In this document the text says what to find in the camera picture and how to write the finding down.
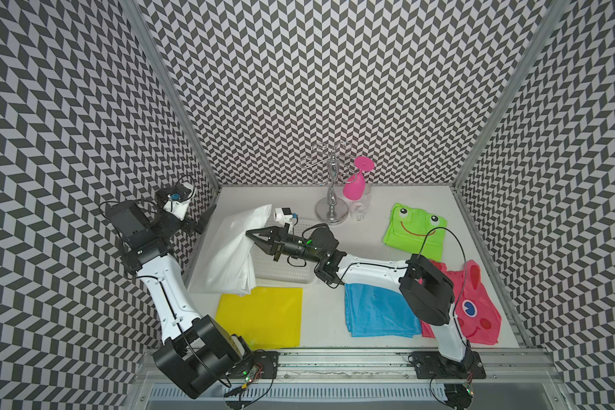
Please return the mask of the yellow raincoat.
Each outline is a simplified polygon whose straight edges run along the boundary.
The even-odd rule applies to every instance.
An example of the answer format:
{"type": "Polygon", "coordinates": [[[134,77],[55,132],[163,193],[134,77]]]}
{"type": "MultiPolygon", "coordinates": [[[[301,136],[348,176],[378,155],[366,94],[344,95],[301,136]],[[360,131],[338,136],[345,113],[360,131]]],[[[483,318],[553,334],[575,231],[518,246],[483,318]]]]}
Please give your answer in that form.
{"type": "Polygon", "coordinates": [[[253,350],[297,348],[302,333],[301,288],[256,287],[249,295],[224,294],[216,321],[253,350]]]}

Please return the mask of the white plastic perforated basket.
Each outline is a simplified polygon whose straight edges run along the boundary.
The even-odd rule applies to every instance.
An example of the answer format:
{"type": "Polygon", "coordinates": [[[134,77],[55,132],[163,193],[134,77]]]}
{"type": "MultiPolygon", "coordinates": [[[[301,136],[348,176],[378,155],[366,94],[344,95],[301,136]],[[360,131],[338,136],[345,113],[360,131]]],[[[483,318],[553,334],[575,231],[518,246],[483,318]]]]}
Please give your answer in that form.
{"type": "Polygon", "coordinates": [[[289,286],[308,285],[316,280],[314,262],[288,259],[288,256],[285,255],[275,261],[272,256],[265,254],[257,245],[252,246],[250,255],[258,282],[266,281],[278,286],[289,286]]]}

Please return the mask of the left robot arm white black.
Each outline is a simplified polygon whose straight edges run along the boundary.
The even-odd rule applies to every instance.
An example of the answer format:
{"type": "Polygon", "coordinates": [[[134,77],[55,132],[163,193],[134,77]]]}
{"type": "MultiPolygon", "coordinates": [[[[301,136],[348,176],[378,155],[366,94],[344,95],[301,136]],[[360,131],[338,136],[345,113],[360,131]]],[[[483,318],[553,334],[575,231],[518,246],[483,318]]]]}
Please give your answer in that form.
{"type": "Polygon", "coordinates": [[[192,399],[215,383],[231,387],[229,374],[249,353],[242,338],[196,310],[183,282],[172,240],[179,231],[203,233],[215,211],[189,217],[195,195],[191,183],[179,181],[155,193],[153,219],[137,200],[110,203],[104,212],[119,236],[126,274],[146,286],[157,311],[162,346],[152,355],[155,365],[192,399]]]}

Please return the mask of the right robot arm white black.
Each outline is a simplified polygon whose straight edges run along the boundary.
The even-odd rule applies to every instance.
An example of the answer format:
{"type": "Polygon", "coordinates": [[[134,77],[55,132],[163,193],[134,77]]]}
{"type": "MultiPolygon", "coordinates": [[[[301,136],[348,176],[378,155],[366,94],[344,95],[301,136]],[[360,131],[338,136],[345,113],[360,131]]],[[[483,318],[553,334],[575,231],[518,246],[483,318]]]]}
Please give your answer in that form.
{"type": "Polygon", "coordinates": [[[414,316],[430,325],[441,361],[468,368],[473,351],[455,314],[454,283],[432,261],[414,254],[406,261],[377,261],[338,249],[329,225],[309,227],[309,237],[290,233],[290,226],[251,229],[246,237],[265,254],[314,263],[314,275],[331,288],[371,285],[403,296],[414,316]]]}

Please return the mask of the blue folded towel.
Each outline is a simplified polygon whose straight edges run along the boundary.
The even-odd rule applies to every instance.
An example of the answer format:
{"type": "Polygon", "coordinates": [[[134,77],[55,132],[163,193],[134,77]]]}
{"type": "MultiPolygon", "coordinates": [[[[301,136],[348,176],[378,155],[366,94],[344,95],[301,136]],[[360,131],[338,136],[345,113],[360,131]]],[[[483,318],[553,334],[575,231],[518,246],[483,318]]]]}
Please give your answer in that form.
{"type": "Polygon", "coordinates": [[[412,338],[422,333],[400,293],[360,284],[345,285],[344,292],[346,326],[353,338],[412,338]]]}

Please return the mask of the green frog raincoat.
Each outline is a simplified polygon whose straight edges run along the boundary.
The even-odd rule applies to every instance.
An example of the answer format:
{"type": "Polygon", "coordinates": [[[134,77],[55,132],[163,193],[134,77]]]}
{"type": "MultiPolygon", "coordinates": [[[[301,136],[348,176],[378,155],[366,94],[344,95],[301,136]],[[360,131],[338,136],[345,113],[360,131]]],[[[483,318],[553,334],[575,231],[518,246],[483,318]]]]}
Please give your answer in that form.
{"type": "Polygon", "coordinates": [[[447,226],[448,222],[442,216],[395,203],[383,242],[391,248],[410,254],[420,253],[432,261],[440,262],[445,231],[434,228],[447,226]]]}

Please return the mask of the pink cartoon raincoat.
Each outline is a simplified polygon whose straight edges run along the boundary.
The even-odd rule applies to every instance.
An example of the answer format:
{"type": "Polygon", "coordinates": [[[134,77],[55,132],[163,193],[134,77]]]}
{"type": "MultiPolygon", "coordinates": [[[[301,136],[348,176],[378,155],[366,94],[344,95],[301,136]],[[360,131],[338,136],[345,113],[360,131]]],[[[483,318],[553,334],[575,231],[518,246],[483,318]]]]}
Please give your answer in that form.
{"type": "Polygon", "coordinates": [[[490,300],[481,280],[481,268],[468,261],[463,271],[449,271],[444,263],[432,261],[454,284],[454,296],[462,292],[455,312],[461,332],[471,343],[496,345],[501,332],[502,316],[490,300]]]}

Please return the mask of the clear wine glass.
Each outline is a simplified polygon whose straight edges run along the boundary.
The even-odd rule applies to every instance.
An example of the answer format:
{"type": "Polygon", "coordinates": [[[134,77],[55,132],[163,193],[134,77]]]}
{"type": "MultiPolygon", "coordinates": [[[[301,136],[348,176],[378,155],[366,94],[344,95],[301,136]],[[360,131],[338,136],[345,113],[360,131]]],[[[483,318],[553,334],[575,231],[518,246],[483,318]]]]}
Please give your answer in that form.
{"type": "Polygon", "coordinates": [[[350,217],[353,221],[362,221],[367,215],[367,211],[371,206],[372,200],[372,185],[366,184],[365,191],[363,192],[361,198],[353,203],[350,206],[350,217]]]}

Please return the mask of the pink plastic wine glass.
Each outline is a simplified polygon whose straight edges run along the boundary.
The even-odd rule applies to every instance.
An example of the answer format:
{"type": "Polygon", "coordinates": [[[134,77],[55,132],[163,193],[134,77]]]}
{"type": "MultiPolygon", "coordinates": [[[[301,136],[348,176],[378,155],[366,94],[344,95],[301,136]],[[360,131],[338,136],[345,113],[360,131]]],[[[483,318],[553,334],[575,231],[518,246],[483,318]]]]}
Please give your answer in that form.
{"type": "Polygon", "coordinates": [[[354,160],[356,172],[349,177],[343,188],[343,195],[350,201],[361,200],[367,189],[365,173],[370,173],[375,169],[375,162],[366,156],[356,157],[354,160]]]}

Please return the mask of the silver metal glass rack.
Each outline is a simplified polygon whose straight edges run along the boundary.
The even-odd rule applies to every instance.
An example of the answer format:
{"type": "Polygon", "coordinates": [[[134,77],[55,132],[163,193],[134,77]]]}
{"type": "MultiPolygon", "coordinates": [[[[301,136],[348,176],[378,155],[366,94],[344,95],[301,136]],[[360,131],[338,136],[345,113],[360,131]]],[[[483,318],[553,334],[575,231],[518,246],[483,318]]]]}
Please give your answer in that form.
{"type": "Polygon", "coordinates": [[[330,226],[343,223],[349,213],[348,204],[336,193],[336,185],[341,176],[341,168],[350,158],[348,145],[343,142],[328,145],[328,143],[312,143],[307,159],[302,167],[312,170],[314,167],[326,167],[326,196],[317,201],[314,212],[317,220],[330,226]]]}

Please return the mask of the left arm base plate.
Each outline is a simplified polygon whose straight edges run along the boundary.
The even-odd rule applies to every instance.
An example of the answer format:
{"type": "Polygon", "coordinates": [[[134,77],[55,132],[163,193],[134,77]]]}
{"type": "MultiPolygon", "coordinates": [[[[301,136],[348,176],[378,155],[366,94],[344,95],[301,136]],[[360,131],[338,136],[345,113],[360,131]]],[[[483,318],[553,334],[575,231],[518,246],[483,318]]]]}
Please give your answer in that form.
{"type": "Polygon", "coordinates": [[[244,358],[230,370],[228,377],[234,379],[252,378],[275,379],[278,373],[278,351],[255,350],[244,355],[244,358]]]}

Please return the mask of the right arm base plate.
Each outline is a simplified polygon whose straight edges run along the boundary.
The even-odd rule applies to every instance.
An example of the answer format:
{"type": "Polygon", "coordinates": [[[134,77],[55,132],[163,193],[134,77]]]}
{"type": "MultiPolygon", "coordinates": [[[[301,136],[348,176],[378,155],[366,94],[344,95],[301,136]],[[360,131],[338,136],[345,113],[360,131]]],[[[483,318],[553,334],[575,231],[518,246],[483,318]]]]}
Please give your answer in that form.
{"type": "Polygon", "coordinates": [[[487,373],[478,352],[469,350],[461,362],[450,360],[437,350],[415,351],[408,357],[418,379],[469,379],[487,378],[487,373]]]}

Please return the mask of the left aluminium corner post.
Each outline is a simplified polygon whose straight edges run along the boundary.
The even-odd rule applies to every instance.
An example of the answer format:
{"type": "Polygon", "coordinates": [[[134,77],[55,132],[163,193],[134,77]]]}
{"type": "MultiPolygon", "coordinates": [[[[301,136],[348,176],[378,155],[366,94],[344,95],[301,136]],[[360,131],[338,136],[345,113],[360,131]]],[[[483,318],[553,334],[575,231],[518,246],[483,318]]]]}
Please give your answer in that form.
{"type": "Polygon", "coordinates": [[[205,173],[208,182],[211,186],[216,190],[217,193],[220,192],[221,185],[213,171],[208,157],[206,156],[203,147],[201,145],[198,134],[191,123],[191,119],[187,110],[180,99],[179,92],[176,90],[174,86],[174,82],[172,81],[171,75],[162,60],[162,56],[158,51],[154,37],[151,34],[150,30],[147,27],[145,19],[141,13],[140,6],[138,1],[131,0],[123,0],[120,1],[121,7],[123,8],[123,12],[128,19],[133,35],[137,38],[140,43],[143,52],[148,58],[150,66],[159,81],[162,90],[164,91],[167,100],[170,102],[170,105],[176,114],[179,124],[186,135],[191,147],[196,153],[198,163],[203,168],[203,172],[205,173]]]}

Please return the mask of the aluminium front rail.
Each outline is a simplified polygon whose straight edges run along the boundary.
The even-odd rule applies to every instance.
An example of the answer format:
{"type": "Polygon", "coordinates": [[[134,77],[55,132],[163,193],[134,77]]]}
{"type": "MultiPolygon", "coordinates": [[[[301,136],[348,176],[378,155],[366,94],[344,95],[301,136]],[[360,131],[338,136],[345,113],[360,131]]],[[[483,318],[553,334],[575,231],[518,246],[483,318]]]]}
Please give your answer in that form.
{"type": "MultiPolygon", "coordinates": [[[[413,381],[414,348],[295,348],[279,353],[276,380],[291,382],[413,381]]],[[[555,383],[563,376],[541,348],[479,348],[485,383],[555,383]]]]}

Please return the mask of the right aluminium corner post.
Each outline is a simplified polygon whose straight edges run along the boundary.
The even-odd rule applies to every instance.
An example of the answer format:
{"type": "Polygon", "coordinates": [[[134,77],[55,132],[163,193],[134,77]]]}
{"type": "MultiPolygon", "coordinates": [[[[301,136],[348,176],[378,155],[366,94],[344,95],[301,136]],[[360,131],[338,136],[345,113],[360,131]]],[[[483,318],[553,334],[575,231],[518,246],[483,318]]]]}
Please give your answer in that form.
{"type": "Polygon", "coordinates": [[[536,65],[538,57],[543,51],[544,46],[551,38],[553,31],[563,18],[566,8],[571,4],[571,1],[555,0],[552,1],[547,9],[543,20],[537,27],[533,38],[526,46],[524,55],[519,61],[510,80],[507,82],[506,88],[499,97],[496,106],[490,114],[488,121],[478,135],[476,143],[473,145],[469,155],[463,162],[461,170],[457,174],[451,186],[453,191],[459,192],[464,186],[467,178],[472,173],[474,167],[478,163],[485,148],[490,142],[492,136],[500,126],[504,115],[510,108],[512,101],[519,92],[520,87],[529,75],[529,72],[536,65]]]}

